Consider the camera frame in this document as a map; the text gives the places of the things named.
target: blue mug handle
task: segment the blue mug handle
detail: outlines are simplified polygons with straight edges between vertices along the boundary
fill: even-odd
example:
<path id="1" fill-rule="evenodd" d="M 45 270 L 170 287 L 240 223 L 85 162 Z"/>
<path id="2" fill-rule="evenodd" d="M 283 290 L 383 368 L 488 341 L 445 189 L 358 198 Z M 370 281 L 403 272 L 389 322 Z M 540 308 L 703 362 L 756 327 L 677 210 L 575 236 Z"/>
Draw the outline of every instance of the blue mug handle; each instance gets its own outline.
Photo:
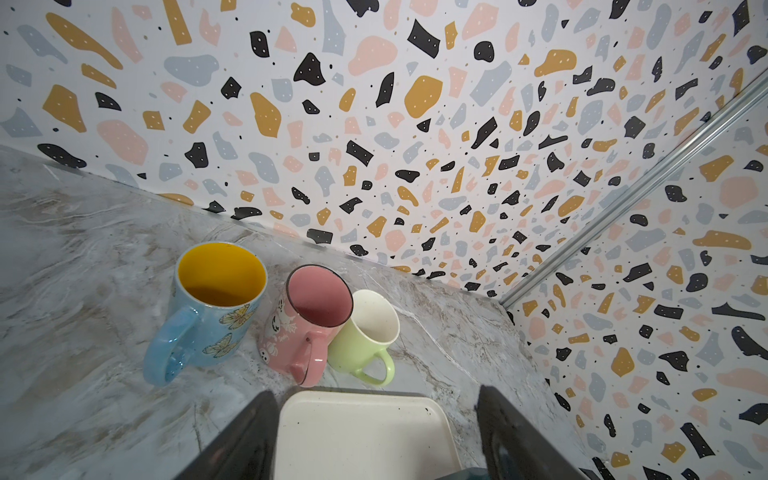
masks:
<path id="1" fill-rule="evenodd" d="M 185 306 L 166 320 L 144 354 L 144 380 L 166 386 L 176 378 L 192 350 L 185 345 L 185 336 L 199 319 L 192 307 Z"/>

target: pink mug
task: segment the pink mug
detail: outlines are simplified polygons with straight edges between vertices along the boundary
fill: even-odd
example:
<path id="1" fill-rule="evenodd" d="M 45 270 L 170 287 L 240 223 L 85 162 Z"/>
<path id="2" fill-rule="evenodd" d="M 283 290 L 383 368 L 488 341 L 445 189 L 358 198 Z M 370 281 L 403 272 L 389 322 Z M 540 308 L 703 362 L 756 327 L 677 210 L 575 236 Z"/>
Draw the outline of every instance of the pink mug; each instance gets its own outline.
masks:
<path id="1" fill-rule="evenodd" d="M 302 265 L 286 280 L 285 292 L 259 339 L 261 359 L 303 387 L 318 384 L 328 344 L 352 315 L 352 292 L 332 270 Z"/>

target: green mug handle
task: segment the green mug handle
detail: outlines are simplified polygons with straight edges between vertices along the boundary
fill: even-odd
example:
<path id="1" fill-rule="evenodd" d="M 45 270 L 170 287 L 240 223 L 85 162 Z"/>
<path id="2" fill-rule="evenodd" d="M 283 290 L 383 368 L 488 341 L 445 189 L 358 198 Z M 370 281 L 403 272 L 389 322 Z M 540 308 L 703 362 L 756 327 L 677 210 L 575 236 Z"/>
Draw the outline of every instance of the green mug handle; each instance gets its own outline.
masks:
<path id="1" fill-rule="evenodd" d="M 372 376 L 364 373 L 362 369 L 357 369 L 352 372 L 352 374 L 363 382 L 370 383 L 373 386 L 387 386 L 392 379 L 395 378 L 395 363 L 392 361 L 392 357 L 389 356 L 389 352 L 387 352 L 386 349 L 379 350 L 374 353 L 374 355 L 378 356 L 384 362 L 384 366 L 386 367 L 386 377 L 384 380 L 374 379 Z"/>

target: blue mug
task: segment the blue mug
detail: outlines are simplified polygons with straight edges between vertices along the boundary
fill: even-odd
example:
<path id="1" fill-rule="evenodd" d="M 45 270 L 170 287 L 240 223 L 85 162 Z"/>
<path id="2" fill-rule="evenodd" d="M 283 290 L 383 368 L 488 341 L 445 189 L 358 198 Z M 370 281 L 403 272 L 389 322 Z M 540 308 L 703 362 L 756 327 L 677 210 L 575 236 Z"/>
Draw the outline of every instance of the blue mug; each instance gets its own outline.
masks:
<path id="1" fill-rule="evenodd" d="M 259 258 L 234 243 L 191 247 L 176 263 L 168 318 L 144 355 L 144 379 L 169 384 L 186 366 L 229 358 L 253 321 L 266 288 Z"/>

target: mug handle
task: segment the mug handle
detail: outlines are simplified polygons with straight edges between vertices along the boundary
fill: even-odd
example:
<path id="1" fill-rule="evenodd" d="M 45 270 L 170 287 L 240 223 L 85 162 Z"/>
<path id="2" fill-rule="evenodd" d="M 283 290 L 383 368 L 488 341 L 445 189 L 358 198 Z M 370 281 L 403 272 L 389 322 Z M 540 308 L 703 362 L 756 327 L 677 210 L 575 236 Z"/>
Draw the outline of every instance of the mug handle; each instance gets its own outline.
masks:
<path id="1" fill-rule="evenodd" d="M 295 362 L 289 370 L 296 384 L 311 388 L 320 383 L 328 360 L 328 336 L 318 332 L 308 332 L 305 340 L 310 344 L 310 362 L 306 367 Z"/>
<path id="2" fill-rule="evenodd" d="M 187 360 L 184 337 L 200 319 L 189 306 L 179 309 L 170 316 L 144 354 L 144 380 L 152 385 L 166 386 L 181 372 Z"/>
<path id="3" fill-rule="evenodd" d="M 352 374 L 363 382 L 370 383 L 373 386 L 387 386 L 392 379 L 395 378 L 395 363 L 392 361 L 392 357 L 389 356 L 389 352 L 387 352 L 386 349 L 379 350 L 373 355 L 378 356 L 384 362 L 384 366 L 386 367 L 386 377 L 384 380 L 374 379 L 372 376 L 364 373 L 362 369 L 357 369 L 352 372 Z"/>

